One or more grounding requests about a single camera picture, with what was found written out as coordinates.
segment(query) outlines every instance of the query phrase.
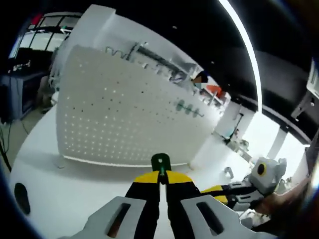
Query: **white desk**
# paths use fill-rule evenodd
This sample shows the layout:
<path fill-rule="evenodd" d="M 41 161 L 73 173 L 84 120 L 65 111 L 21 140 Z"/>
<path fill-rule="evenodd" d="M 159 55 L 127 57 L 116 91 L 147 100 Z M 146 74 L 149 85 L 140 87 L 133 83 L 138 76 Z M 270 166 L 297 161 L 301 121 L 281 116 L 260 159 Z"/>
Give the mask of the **white desk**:
<path fill-rule="evenodd" d="M 17 182 L 28 191 L 31 213 L 26 218 L 46 239 L 72 236 L 82 230 L 88 217 L 115 196 L 124 196 L 133 179 L 150 168 L 99 166 L 64 159 L 58 153 L 56 107 L 33 128 L 23 143 L 10 175 L 10 190 Z M 249 172 L 248 163 L 215 136 L 210 136 L 198 153 L 191 171 L 187 166 L 173 167 L 186 173 L 199 190 L 228 184 L 223 170 L 232 167 L 233 181 Z M 156 239 L 172 239 L 167 219 L 165 194 L 161 194 Z"/>

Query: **floor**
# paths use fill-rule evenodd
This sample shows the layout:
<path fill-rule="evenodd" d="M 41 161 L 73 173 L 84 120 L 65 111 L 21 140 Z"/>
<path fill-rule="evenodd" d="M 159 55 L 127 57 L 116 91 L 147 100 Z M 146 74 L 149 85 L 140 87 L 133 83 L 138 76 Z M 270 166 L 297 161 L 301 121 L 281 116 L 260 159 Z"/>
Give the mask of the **floor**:
<path fill-rule="evenodd" d="M 10 134 L 9 134 L 9 124 L 1 125 L 4 137 L 5 150 L 8 148 L 7 157 L 12 167 L 16 155 L 21 148 L 25 138 L 27 137 L 27 132 L 30 132 L 33 127 L 38 123 L 38 121 L 43 117 L 39 109 L 35 109 L 28 113 L 21 121 L 16 120 L 12 123 Z M 1 160 L 1 167 L 4 170 L 5 177 L 9 177 L 9 170 L 6 167 L 3 160 Z"/>

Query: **led light strip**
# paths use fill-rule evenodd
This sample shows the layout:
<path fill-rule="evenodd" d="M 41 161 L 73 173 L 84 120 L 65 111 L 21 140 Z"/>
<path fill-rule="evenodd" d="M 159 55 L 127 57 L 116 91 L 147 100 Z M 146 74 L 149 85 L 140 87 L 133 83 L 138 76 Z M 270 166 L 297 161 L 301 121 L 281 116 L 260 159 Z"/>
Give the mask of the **led light strip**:
<path fill-rule="evenodd" d="M 255 52 L 253 49 L 253 46 L 249 40 L 247 31 L 241 22 L 239 16 L 237 15 L 236 11 L 234 8 L 230 5 L 230 3 L 227 0 L 218 0 L 220 4 L 225 8 L 225 10 L 228 12 L 230 15 L 231 19 L 235 23 L 237 29 L 239 30 L 239 33 L 246 45 L 248 55 L 250 58 L 251 65 L 253 67 L 253 72 L 255 76 L 255 82 L 256 82 L 256 90 L 257 90 L 257 101 L 258 101 L 258 112 L 262 112 L 262 92 L 261 92 L 261 83 L 260 83 L 260 75 L 259 75 L 259 70 L 258 70 L 258 64 L 257 64 L 257 59 L 255 56 Z"/>

